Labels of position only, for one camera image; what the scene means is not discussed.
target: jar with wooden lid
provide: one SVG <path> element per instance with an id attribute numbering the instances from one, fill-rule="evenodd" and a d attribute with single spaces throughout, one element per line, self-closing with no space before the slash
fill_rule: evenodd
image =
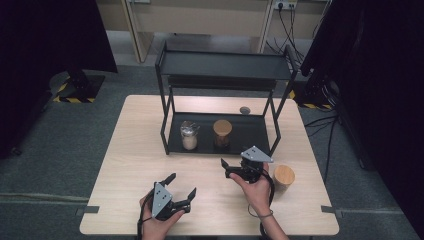
<path id="1" fill-rule="evenodd" d="M 214 145 L 219 148 L 225 148 L 230 145 L 230 133 L 233 126 L 227 120 L 217 120 L 213 124 L 213 131 L 215 132 Z"/>

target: shelf frame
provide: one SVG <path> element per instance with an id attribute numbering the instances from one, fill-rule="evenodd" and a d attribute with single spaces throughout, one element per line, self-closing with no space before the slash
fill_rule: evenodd
<path id="1" fill-rule="evenodd" d="M 287 59 L 292 65 L 291 71 Z M 292 90 L 298 71 L 289 46 L 286 46 L 282 55 L 266 55 L 171 50 L 164 42 L 156 59 L 155 70 L 164 112 L 160 135 L 167 155 L 170 152 L 240 154 L 246 148 L 255 145 L 272 156 L 281 139 L 278 118 L 285 100 Z M 169 94 L 167 101 L 165 100 L 162 76 L 167 76 L 168 80 Z M 273 93 L 278 80 L 285 80 L 288 83 L 278 108 L 275 108 Z M 178 112 L 174 102 L 174 88 L 262 91 L 268 92 L 268 97 L 261 115 Z M 276 139 L 271 147 L 269 146 L 264 122 L 269 108 L 276 131 Z M 167 141 L 165 129 L 171 109 L 173 118 Z M 203 131 L 202 134 L 198 135 L 198 147 L 194 150 L 189 151 L 182 147 L 179 131 L 182 119 L 196 119 L 196 121 L 201 121 L 207 126 L 207 133 Z M 211 144 L 214 137 L 211 130 L 212 125 L 218 119 L 231 119 L 232 123 L 235 124 L 233 125 L 235 133 L 230 135 L 233 138 L 230 140 L 232 144 L 224 149 L 216 148 Z M 242 123 L 244 129 L 239 128 L 239 123 Z M 250 131 L 256 134 L 253 137 L 246 134 Z"/>

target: jar lid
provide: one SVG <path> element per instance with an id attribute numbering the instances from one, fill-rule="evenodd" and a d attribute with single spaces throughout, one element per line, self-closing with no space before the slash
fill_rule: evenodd
<path id="1" fill-rule="evenodd" d="M 279 184 L 287 185 L 294 182 L 294 172 L 286 165 L 279 165 L 274 170 L 274 178 Z"/>
<path id="2" fill-rule="evenodd" d="M 184 121 L 181 124 L 180 130 L 183 136 L 194 136 L 197 135 L 197 132 L 199 131 L 199 125 L 190 121 Z"/>
<path id="3" fill-rule="evenodd" d="M 222 119 L 213 124 L 213 130 L 218 136 L 226 136 L 233 130 L 233 126 L 229 121 Z"/>

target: cork lid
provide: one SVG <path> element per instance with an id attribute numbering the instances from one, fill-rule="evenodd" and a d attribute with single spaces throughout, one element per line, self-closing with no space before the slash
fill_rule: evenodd
<path id="1" fill-rule="evenodd" d="M 218 120 L 213 124 L 213 131 L 218 136 L 226 136 L 231 132 L 232 129 L 233 126 L 227 120 Z"/>
<path id="2" fill-rule="evenodd" d="M 293 170 L 286 165 L 279 165 L 274 170 L 274 179 L 282 185 L 289 185 L 294 182 Z"/>

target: electrical socket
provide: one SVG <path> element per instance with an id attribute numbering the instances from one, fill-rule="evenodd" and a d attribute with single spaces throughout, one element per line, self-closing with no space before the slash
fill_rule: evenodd
<path id="1" fill-rule="evenodd" d="M 296 9 L 297 0 L 275 0 L 274 3 L 274 9 L 278 10 L 278 5 L 282 3 L 283 4 L 283 10 L 291 10 Z"/>

